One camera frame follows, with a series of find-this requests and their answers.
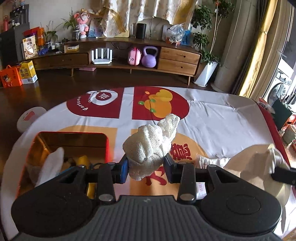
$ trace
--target black smart speaker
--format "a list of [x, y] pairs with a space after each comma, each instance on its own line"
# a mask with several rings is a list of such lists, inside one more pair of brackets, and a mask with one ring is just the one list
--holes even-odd
[[138, 23], [137, 30], [136, 30], [136, 39], [144, 39], [145, 33], [146, 33], [146, 24]]

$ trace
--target wifi router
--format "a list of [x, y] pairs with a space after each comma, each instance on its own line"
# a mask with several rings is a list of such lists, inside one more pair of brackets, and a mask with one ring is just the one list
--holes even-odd
[[101, 57], [99, 58], [99, 49], [91, 51], [91, 60], [93, 64], [110, 64], [112, 63], [112, 49], [107, 49], [107, 58], [104, 58], [104, 49], [101, 48]]

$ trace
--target stuffed toy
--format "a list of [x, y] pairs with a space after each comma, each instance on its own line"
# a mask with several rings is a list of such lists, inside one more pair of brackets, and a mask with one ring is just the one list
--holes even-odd
[[89, 20], [89, 13], [87, 11], [81, 11], [81, 13], [76, 13], [74, 18], [77, 20], [77, 29], [80, 31], [80, 38], [86, 38], [86, 32], [88, 32], [89, 27], [86, 24]]

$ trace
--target red and white tablecloth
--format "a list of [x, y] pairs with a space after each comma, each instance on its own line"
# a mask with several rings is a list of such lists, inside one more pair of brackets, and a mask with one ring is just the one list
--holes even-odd
[[[113, 161], [124, 152], [123, 142], [139, 126], [154, 124], [167, 114], [181, 120], [172, 141], [175, 160], [194, 160], [197, 154], [209, 158], [233, 157], [256, 144], [273, 143], [273, 138], [257, 104], [248, 98], [187, 88], [130, 87], [90, 91], [64, 102], [38, 118], [17, 140], [6, 162], [0, 194], [1, 220], [8, 239], [17, 229], [10, 215], [26, 156], [32, 140], [41, 131], [101, 132], [109, 139]], [[160, 168], [149, 178], [136, 182], [128, 177], [115, 185], [122, 194], [174, 194], [177, 186], [167, 182]], [[296, 226], [296, 202], [291, 193], [286, 205], [284, 233], [279, 223], [276, 234], [283, 236]]]

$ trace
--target yellow curtain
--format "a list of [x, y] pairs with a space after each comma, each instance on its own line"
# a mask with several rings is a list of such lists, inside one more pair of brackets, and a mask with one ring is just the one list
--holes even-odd
[[250, 98], [259, 100], [274, 75], [292, 29], [294, 8], [287, 0], [278, 0], [274, 19], [268, 31], [265, 51]]
[[265, 44], [266, 44], [266, 38], [267, 33], [270, 28], [272, 19], [274, 17], [274, 12], [276, 10], [276, 4], [277, 0], [269, 0], [267, 9], [265, 12], [264, 19], [262, 21], [262, 24], [260, 26], [260, 29], [258, 31], [257, 35], [257, 41], [255, 44], [254, 52], [251, 57], [250, 63], [247, 68], [247, 72], [243, 79], [243, 84], [241, 85], [238, 95], [244, 96], [244, 97], [250, 97], [252, 93], [252, 89], [254, 87], [259, 68], [262, 62]]

